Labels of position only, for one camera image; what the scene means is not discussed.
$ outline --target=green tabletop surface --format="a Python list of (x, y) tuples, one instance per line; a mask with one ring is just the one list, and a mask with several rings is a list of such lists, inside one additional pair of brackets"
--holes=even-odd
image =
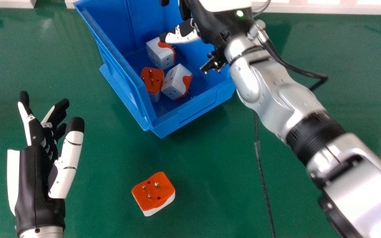
[[(381, 16), (262, 14), (282, 57), (326, 73), (319, 101), (381, 158)], [(65, 236), (270, 237), (254, 155), (252, 111), (233, 97), (164, 139), (145, 132), (99, 72), (94, 39), (62, 2), (0, 9), (0, 237), (15, 237), (6, 150), (26, 145), (17, 110), (26, 90), (41, 119), (62, 98), (83, 117), (85, 138), (66, 202)], [(298, 82), (312, 79), (295, 73)], [(261, 160), (278, 238), (337, 237), (320, 191), (292, 151), (260, 128)], [(131, 189), (164, 171), (176, 199), (144, 217)]]

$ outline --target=blue plastic bin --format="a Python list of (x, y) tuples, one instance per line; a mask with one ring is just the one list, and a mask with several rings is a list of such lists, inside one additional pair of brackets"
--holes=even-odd
[(144, 131), (163, 138), (233, 95), (227, 68), (209, 76), (201, 72), (213, 47), (197, 41), (175, 48), (176, 63), (193, 73), (188, 94), (178, 101), (161, 95), (159, 102), (151, 103), (139, 78), (145, 66), (154, 67), (145, 43), (182, 22), (177, 1), (167, 7), (158, 0), (82, 0), (74, 5), (97, 42), (104, 62), (101, 73)]

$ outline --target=robotic arm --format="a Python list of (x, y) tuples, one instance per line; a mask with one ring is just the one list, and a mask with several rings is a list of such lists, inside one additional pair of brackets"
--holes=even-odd
[[(27, 92), (17, 103), (26, 134), (27, 147), (7, 152), (7, 189), (10, 210), (21, 238), (62, 238), (65, 223), (64, 198), (76, 174), (85, 123), (66, 117), (67, 99), (55, 104), (42, 122), (29, 108)], [(59, 157), (57, 143), (65, 134)]]
[[(265, 31), (254, 21), (251, 2), (240, 0), (180, 0), (183, 20), (205, 43), (210, 60), (201, 67), (229, 73), (242, 103), (254, 110), (263, 125), (288, 145), (322, 191), (319, 205), (342, 237), (381, 237), (381, 160), (354, 134), (333, 120), (315, 95), (295, 82), (291, 69), (308, 77), (327, 79), (284, 62)], [(160, 39), (187, 42), (183, 27)]]

